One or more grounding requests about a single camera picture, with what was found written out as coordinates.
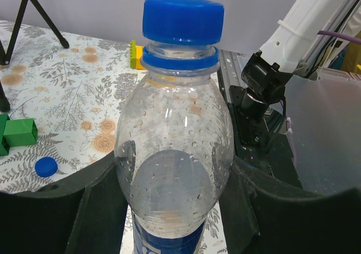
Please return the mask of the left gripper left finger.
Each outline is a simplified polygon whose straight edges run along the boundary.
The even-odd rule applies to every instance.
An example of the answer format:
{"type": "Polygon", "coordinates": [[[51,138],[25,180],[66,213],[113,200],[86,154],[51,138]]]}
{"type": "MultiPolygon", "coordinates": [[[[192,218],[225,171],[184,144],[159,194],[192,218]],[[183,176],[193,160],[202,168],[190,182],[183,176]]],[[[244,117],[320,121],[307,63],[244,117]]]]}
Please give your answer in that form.
{"type": "Polygon", "coordinates": [[[120,253],[126,212],[110,153],[36,192],[2,192],[1,253],[120,253]]]}

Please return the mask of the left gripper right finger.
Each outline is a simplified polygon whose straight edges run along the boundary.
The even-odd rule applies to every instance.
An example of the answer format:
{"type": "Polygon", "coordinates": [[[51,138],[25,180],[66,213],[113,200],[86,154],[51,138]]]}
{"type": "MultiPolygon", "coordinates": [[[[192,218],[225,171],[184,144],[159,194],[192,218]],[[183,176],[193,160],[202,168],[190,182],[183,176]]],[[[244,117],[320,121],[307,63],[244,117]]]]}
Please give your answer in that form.
{"type": "Polygon", "coordinates": [[[234,157],[219,206],[229,253],[359,253],[360,188],[308,192],[234,157]]]}

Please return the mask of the Pepsi plastic bottle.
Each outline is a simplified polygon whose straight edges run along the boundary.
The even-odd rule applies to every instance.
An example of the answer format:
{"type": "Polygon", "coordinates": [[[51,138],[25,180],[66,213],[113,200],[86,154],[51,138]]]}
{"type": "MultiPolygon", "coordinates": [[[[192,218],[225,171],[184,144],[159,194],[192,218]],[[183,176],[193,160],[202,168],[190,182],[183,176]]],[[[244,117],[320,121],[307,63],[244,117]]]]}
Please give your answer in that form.
{"type": "Polygon", "coordinates": [[[134,253],[198,253],[234,156],[212,45],[150,41],[146,75],[124,104],[114,149],[134,253]]]}

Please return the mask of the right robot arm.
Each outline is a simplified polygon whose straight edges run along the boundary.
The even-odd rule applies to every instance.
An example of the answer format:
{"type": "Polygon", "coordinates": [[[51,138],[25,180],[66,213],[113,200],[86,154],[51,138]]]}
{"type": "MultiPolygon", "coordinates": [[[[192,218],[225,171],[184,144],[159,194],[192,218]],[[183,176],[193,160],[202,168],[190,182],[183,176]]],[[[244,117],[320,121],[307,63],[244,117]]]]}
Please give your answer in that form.
{"type": "Polygon", "coordinates": [[[247,89],[237,104],[245,116],[262,116],[280,101],[285,85],[318,35],[349,42],[360,40],[323,30],[326,22],[346,0],[296,0],[278,28],[245,65],[241,78],[247,89]]]}

